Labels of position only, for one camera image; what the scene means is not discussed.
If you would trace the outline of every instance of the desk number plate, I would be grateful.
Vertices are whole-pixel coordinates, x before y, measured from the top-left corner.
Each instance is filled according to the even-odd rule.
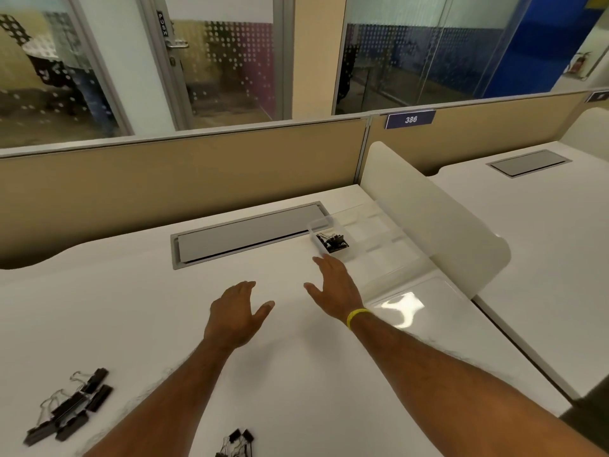
[[[387,116],[385,130],[395,128],[415,127],[417,125],[429,125],[434,121],[435,110],[424,110],[419,112],[404,112]]]

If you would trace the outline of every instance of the person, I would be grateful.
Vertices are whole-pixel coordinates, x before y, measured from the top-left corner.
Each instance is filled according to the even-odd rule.
[[[324,286],[305,283],[309,295],[327,315],[342,322],[351,316],[354,336],[446,457],[607,456],[503,381],[366,312],[342,262],[329,255],[313,260]],[[86,457],[188,455],[225,362],[256,334],[274,306],[269,301],[252,314],[255,284],[237,284],[212,303],[203,340],[192,355]]]

